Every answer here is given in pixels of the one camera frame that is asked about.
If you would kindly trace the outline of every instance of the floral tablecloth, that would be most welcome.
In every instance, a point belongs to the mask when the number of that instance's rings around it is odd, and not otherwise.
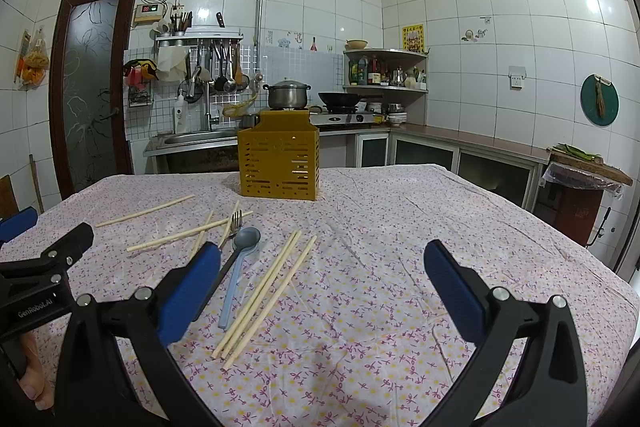
[[[95,225],[187,194],[196,197],[95,229],[93,247],[69,270],[76,296],[127,298],[184,265],[195,238],[133,255],[125,248],[196,227],[210,209],[215,218],[226,217],[239,198],[237,173],[102,180],[46,212],[34,229],[2,247],[0,259],[34,257],[82,221]],[[633,338],[639,299],[584,248],[533,215],[433,165],[323,169],[318,201],[240,199],[241,208],[254,211],[245,223],[261,230],[262,241],[245,260],[233,315],[291,232],[303,231],[298,251],[312,234],[318,241],[229,371],[210,357],[223,335],[217,321],[226,283],[170,346],[224,425],[419,425],[474,349],[424,273],[424,247],[435,238],[489,286],[505,286],[520,299],[568,298],[590,422],[602,410]],[[221,233],[222,227],[213,229],[208,239]],[[66,321],[36,332],[52,381]],[[523,345],[514,344],[483,412],[500,403]],[[142,402],[161,413],[130,344],[120,347]]]

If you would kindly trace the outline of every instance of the hand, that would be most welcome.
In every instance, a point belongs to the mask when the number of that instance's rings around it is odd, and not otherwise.
[[[37,409],[43,410],[53,406],[53,389],[42,372],[42,364],[38,358],[38,348],[33,333],[25,333],[20,337],[20,344],[27,358],[27,370],[20,378],[20,387]]]

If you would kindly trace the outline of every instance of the green round cutting board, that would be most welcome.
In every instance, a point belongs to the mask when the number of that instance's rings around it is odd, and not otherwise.
[[[596,82],[596,77],[592,74],[583,82],[580,90],[580,103],[582,104],[584,115],[594,124],[604,127],[610,125],[618,116],[618,108],[620,107],[618,93],[613,84],[605,86],[605,84],[600,83],[605,109],[604,117],[601,118],[598,115],[596,106]]]

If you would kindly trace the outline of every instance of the pot lid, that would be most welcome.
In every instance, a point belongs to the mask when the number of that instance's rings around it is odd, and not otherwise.
[[[292,78],[287,78],[285,76],[282,82],[278,82],[277,84],[274,84],[273,86],[271,86],[271,89],[273,89],[274,87],[301,87],[303,89],[306,89],[307,85],[303,84],[302,82],[297,82]]]

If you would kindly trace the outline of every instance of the yellow basket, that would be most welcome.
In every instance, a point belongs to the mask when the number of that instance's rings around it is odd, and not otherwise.
[[[309,111],[262,111],[258,125],[238,133],[241,194],[315,200],[319,142]]]

